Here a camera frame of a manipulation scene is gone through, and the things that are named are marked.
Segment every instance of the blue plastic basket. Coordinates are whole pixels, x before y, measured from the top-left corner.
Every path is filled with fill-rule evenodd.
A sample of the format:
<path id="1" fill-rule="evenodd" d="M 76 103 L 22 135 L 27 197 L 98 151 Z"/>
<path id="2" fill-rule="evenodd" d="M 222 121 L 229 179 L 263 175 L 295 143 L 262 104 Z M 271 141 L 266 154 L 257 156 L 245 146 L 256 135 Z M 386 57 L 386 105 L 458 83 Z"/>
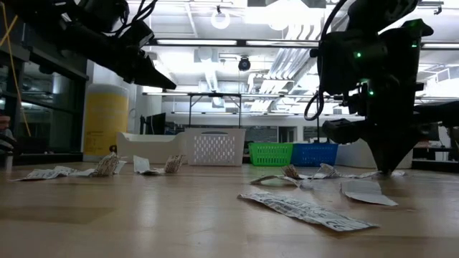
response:
<path id="1" fill-rule="evenodd" d="M 338 144 L 296 143 L 293 145 L 291 163 L 295 166 L 319 167 L 321 163 L 335 165 Z"/>

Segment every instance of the wooden tabletop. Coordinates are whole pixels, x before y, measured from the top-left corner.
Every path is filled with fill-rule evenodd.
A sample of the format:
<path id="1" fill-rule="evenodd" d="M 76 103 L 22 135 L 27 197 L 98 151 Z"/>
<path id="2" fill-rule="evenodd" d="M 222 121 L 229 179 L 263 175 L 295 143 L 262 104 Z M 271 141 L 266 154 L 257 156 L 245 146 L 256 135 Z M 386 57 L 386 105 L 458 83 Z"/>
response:
<path id="1" fill-rule="evenodd" d="M 380 179 L 396 207 L 343 197 L 339 182 L 348 179 L 316 180 L 314 191 L 278 181 L 251 186 L 251 179 L 280 173 L 252 166 L 184 166 L 176 175 L 148 177 L 133 174 L 128 164 L 110 178 L 7 181 L 33 168 L 53 167 L 0 172 L 0 257 L 459 257 L 459 176 L 454 174 L 407 171 L 405 177 Z M 262 191 L 381 227 L 336 233 L 237 199 Z"/>

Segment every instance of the yellow barrel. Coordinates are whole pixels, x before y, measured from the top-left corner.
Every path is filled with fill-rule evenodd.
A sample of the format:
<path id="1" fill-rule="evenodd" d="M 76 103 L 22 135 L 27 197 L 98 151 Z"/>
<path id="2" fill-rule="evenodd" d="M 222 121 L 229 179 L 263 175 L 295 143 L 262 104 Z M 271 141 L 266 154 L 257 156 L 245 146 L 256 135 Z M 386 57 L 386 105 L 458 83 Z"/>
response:
<path id="1" fill-rule="evenodd" d="M 129 91 L 115 85 L 92 84 L 85 106 L 84 161 L 99 161 L 116 144 L 116 133 L 128 129 Z"/>

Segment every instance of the white basket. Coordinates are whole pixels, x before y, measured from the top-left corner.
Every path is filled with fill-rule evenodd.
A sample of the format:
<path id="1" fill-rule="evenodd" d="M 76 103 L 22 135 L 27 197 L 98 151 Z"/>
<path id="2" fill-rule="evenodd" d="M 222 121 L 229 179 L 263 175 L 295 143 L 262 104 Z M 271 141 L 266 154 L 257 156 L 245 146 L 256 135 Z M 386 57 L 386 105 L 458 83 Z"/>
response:
<path id="1" fill-rule="evenodd" d="M 245 129 L 186 129 L 188 164 L 241 166 Z"/>

